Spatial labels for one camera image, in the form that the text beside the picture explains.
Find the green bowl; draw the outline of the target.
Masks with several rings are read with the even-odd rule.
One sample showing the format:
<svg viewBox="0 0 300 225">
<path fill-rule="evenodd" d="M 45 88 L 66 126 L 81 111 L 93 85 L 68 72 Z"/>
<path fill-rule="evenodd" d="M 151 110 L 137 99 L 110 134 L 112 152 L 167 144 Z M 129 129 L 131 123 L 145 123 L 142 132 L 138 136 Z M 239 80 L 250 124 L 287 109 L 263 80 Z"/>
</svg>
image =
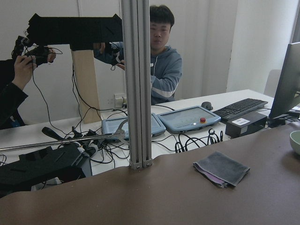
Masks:
<svg viewBox="0 0 300 225">
<path fill-rule="evenodd" d="M 290 133 L 290 145 L 293 151 L 300 155 L 300 131 L 293 131 Z"/>
</svg>

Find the metal grabber rod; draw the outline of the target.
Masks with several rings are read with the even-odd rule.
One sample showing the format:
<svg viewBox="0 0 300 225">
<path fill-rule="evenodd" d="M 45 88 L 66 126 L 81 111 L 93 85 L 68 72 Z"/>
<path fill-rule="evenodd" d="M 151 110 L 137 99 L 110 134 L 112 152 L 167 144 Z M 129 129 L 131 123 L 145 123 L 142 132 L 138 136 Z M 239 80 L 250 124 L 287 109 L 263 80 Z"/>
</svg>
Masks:
<svg viewBox="0 0 300 225">
<path fill-rule="evenodd" d="M 115 138 L 124 140 L 125 133 L 124 132 L 118 132 L 118 133 L 116 132 L 116 133 L 107 134 L 107 135 L 93 135 L 93 136 L 80 137 L 80 138 L 64 139 L 64 140 L 59 140 L 59 141 L 51 141 L 51 142 L 26 144 L 26 145 L 13 146 L 13 147 L 5 147 L 5 148 L 1 148 L 0 151 L 15 151 L 15 150 L 33 149 L 33 148 L 39 148 L 39 147 L 44 147 L 44 146 L 48 147 L 48 146 L 53 146 L 53 145 L 62 145 L 62 144 L 67 144 L 67 143 L 72 143 L 72 142 L 79 142 L 79 141 L 107 139 L 109 137 L 115 137 Z"/>
</svg>

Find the aluminium frame post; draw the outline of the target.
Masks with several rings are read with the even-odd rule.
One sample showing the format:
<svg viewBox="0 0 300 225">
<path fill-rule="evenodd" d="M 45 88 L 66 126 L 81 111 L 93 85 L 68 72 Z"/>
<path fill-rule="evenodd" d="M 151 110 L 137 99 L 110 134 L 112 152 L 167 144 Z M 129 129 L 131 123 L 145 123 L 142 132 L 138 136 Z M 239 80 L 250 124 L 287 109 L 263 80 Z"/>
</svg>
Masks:
<svg viewBox="0 0 300 225">
<path fill-rule="evenodd" d="M 130 167 L 152 165 L 150 6 L 147 0 L 123 0 L 122 31 L 127 85 Z"/>
</svg>

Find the black computer mouse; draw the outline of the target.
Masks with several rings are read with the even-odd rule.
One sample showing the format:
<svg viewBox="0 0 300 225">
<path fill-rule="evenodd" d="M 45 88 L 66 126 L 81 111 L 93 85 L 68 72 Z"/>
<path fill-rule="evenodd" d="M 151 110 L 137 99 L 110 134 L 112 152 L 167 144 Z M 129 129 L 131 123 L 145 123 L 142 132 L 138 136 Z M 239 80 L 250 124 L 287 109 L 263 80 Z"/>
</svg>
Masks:
<svg viewBox="0 0 300 225">
<path fill-rule="evenodd" d="M 209 111 L 211 111 L 213 109 L 213 106 L 212 106 L 211 102 L 209 102 L 209 101 L 202 102 L 201 107 L 203 107 Z"/>
</svg>

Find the black computer monitor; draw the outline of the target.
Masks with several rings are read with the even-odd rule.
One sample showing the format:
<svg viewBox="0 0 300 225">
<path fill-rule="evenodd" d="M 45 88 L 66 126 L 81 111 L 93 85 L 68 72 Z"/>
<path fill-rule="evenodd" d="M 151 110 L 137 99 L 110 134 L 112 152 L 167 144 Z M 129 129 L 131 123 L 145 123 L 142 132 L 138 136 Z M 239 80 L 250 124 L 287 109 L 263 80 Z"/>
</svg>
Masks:
<svg viewBox="0 0 300 225">
<path fill-rule="evenodd" d="M 287 47 L 273 104 L 268 116 L 268 127 L 285 124 L 289 116 L 300 116 L 300 44 Z"/>
</svg>

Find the wooden post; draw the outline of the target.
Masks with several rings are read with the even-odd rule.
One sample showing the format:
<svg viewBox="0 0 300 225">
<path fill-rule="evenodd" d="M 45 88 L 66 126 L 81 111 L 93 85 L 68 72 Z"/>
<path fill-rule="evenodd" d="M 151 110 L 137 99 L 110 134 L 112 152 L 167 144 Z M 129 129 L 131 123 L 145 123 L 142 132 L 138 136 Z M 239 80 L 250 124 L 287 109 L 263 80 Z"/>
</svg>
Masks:
<svg viewBox="0 0 300 225">
<path fill-rule="evenodd" d="M 85 124 L 101 121 L 98 115 L 99 99 L 92 50 L 72 51 L 75 81 L 79 97 L 80 113 Z"/>
</svg>

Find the grey cloth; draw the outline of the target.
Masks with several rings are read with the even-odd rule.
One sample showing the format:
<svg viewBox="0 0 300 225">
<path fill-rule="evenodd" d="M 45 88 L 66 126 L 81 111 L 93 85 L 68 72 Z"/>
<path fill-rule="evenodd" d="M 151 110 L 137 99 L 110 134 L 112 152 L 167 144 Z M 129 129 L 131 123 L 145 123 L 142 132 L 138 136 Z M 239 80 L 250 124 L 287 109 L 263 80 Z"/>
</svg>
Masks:
<svg viewBox="0 0 300 225">
<path fill-rule="evenodd" d="M 193 166 L 200 168 L 215 177 L 227 182 L 227 186 L 237 186 L 250 168 L 221 152 L 214 152 L 209 156 L 193 163 Z"/>
</svg>

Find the black keyboard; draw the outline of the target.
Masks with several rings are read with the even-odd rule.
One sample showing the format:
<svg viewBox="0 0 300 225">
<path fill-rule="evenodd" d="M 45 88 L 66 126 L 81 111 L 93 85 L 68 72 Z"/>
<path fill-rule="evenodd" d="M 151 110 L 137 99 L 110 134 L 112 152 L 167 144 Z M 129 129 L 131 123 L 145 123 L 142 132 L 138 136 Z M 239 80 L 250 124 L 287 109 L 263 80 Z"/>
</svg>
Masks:
<svg viewBox="0 0 300 225">
<path fill-rule="evenodd" d="M 246 98 L 221 109 L 215 110 L 213 113 L 220 116 L 222 121 L 228 121 L 261 108 L 267 103 L 268 101 Z"/>
</svg>

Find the blue teach pendant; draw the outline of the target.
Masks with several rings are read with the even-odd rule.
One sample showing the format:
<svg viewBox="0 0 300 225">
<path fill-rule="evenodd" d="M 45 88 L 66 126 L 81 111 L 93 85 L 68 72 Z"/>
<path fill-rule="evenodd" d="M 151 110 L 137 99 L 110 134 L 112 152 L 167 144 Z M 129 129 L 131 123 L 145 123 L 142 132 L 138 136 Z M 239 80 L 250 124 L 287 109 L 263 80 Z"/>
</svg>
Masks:
<svg viewBox="0 0 300 225">
<path fill-rule="evenodd" d="M 158 114 L 157 117 L 164 124 L 167 131 L 172 134 L 200 130 L 221 121 L 220 116 L 201 106 L 165 112 Z"/>
<path fill-rule="evenodd" d="M 127 117 L 110 118 L 102 120 L 102 134 L 114 134 L 119 128 L 120 124 L 127 119 Z M 122 129 L 125 131 L 125 141 L 129 140 L 128 122 L 126 122 Z M 160 121 L 155 113 L 151 114 L 151 136 L 158 136 L 166 131 L 165 126 Z"/>
</svg>

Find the person with glasses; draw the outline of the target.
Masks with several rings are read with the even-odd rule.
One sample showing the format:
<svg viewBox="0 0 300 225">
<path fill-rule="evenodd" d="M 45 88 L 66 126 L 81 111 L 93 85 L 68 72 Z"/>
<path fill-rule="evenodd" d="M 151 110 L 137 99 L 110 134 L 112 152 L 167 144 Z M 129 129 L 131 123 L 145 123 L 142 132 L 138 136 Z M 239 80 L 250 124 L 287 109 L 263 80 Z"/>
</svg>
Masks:
<svg viewBox="0 0 300 225">
<path fill-rule="evenodd" d="M 16 59 L 0 62 L 0 128 L 8 129 L 25 126 L 18 107 L 28 95 L 23 91 L 31 80 L 35 63 L 35 55 L 21 55 Z"/>
</svg>

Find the person in blue hoodie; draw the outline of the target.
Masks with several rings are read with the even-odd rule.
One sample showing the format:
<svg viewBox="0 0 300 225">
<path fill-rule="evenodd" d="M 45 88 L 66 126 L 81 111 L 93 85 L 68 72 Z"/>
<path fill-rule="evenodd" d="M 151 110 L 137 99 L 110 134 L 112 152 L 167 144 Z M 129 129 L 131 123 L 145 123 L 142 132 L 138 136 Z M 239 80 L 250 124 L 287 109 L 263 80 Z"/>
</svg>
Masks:
<svg viewBox="0 0 300 225">
<path fill-rule="evenodd" d="M 174 101 L 182 77 L 182 58 L 167 45 L 174 15 L 165 6 L 150 6 L 150 84 L 151 104 Z"/>
</svg>

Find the pink cloth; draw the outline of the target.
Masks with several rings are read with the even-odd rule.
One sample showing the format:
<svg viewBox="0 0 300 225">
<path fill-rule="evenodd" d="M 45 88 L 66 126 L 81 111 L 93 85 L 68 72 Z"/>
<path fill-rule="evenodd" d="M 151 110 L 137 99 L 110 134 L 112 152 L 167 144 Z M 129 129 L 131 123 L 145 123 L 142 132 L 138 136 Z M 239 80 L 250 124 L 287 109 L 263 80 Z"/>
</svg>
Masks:
<svg viewBox="0 0 300 225">
<path fill-rule="evenodd" d="M 211 181 L 214 185 L 218 186 L 219 188 L 226 188 L 227 187 L 227 182 L 225 182 L 224 180 L 221 180 L 217 177 L 215 177 L 214 175 L 200 169 L 200 168 L 196 168 L 196 170 L 202 174 L 205 178 L 207 178 L 209 181 Z"/>
</svg>

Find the black small box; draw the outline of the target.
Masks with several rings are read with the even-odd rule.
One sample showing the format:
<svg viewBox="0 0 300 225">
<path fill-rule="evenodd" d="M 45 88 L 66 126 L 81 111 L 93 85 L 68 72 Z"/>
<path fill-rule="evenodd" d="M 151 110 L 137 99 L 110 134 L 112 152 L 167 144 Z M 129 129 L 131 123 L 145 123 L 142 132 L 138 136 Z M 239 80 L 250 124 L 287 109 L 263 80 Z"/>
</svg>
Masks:
<svg viewBox="0 0 300 225">
<path fill-rule="evenodd" d="M 231 138 L 253 134 L 265 128 L 266 122 L 266 115 L 258 112 L 250 112 L 228 120 L 225 127 L 225 134 Z"/>
</svg>

